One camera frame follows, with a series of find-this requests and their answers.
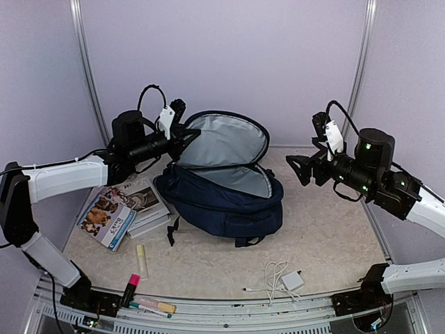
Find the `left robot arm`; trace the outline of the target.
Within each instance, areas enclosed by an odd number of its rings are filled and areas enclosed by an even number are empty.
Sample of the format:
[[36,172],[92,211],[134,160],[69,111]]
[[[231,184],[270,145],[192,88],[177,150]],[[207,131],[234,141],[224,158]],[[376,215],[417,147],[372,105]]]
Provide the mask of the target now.
[[32,205],[80,189],[120,184],[139,163],[164,154],[178,160],[201,133],[181,124],[182,114],[167,106],[151,122],[139,110],[125,111],[112,121],[113,137],[105,149],[40,166],[10,162],[1,171],[1,229],[7,244],[51,274],[80,308],[91,309],[97,293],[81,270],[39,231]]

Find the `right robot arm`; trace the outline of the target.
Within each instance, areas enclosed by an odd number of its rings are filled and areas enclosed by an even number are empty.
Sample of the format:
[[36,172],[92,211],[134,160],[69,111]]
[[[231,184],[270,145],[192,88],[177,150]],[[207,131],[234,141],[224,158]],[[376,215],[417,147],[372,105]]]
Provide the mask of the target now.
[[[329,179],[359,193],[367,203],[399,218],[421,225],[440,237],[444,236],[444,199],[421,180],[393,161],[395,139],[381,130],[359,131],[354,157],[346,154],[341,135],[333,126],[319,130],[313,143],[319,151],[311,157],[288,155],[286,162],[307,186],[311,180],[323,186]],[[444,259],[417,264],[374,264],[363,278],[355,301],[369,309],[383,294],[444,287]]]

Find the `navy blue backpack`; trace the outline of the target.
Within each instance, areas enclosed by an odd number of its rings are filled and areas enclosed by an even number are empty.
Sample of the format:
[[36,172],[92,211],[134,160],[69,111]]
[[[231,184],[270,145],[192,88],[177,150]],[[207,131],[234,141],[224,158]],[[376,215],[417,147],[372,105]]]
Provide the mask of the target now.
[[185,122],[200,135],[153,184],[180,218],[237,248],[253,246],[283,224],[284,189],[260,165],[268,130],[231,111],[201,111]]

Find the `coffee cover white book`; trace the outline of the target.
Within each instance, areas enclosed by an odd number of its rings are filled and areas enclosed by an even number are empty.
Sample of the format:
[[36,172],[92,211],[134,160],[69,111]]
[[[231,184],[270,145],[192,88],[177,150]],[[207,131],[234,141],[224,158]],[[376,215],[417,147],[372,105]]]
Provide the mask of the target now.
[[136,216],[127,230],[130,239],[171,222],[170,210],[149,177],[131,177],[120,190],[134,201]]

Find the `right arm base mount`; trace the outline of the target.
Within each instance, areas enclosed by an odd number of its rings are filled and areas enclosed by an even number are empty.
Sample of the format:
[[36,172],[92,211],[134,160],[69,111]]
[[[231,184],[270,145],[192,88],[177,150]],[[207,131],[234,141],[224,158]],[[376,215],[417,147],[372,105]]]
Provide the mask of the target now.
[[390,304],[394,297],[382,288],[383,273],[389,264],[374,264],[361,280],[358,289],[332,295],[335,315],[340,317]]

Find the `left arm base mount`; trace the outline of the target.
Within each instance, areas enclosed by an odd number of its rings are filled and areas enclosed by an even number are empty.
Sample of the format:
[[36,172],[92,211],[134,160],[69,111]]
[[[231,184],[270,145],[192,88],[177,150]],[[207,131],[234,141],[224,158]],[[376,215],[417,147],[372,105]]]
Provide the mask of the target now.
[[110,292],[101,292],[92,288],[92,283],[87,275],[73,263],[79,271],[80,278],[72,287],[64,287],[60,303],[71,308],[85,312],[116,317],[121,296]]

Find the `dog cover book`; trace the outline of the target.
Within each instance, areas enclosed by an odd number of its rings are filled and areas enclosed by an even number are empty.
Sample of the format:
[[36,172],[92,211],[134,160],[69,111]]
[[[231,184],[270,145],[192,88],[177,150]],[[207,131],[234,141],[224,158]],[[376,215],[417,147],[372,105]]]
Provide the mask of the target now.
[[81,209],[76,227],[116,252],[136,217],[135,204],[115,186],[94,188]]

